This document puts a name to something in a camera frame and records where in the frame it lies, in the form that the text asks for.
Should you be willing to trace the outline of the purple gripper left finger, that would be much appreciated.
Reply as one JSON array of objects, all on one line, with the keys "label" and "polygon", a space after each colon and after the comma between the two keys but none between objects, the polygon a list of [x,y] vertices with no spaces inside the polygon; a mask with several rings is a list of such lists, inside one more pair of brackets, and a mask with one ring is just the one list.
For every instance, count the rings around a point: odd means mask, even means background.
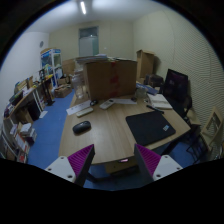
[{"label": "purple gripper left finger", "polygon": [[83,186],[95,155],[94,145],[86,146],[72,155],[60,156],[52,162],[46,171],[65,180]]}]

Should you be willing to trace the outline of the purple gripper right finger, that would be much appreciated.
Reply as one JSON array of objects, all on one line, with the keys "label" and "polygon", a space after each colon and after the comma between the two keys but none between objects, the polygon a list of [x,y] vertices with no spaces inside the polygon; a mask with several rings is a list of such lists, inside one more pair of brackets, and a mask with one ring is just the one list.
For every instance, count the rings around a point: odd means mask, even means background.
[{"label": "purple gripper right finger", "polygon": [[134,155],[145,179],[160,180],[182,169],[169,155],[160,156],[139,144],[134,146]]}]

